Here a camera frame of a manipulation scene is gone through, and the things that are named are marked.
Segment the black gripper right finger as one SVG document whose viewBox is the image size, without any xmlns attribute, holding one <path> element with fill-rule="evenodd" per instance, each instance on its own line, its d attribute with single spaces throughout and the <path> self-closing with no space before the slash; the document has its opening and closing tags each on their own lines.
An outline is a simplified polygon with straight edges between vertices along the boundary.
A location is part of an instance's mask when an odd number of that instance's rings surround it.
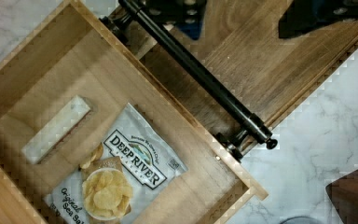
<svg viewBox="0 0 358 224">
<path fill-rule="evenodd" d="M 294 0 L 278 22 L 280 39 L 295 38 L 339 21 L 358 20 L 358 0 Z"/>
</svg>

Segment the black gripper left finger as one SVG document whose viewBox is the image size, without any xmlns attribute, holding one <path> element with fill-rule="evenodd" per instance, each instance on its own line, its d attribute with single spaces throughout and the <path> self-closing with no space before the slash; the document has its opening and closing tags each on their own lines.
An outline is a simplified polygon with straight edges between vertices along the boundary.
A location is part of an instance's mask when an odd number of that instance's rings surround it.
<svg viewBox="0 0 358 224">
<path fill-rule="evenodd" d="M 159 24 L 173 25 L 192 40 L 200 38 L 207 0 L 141 0 Z"/>
</svg>

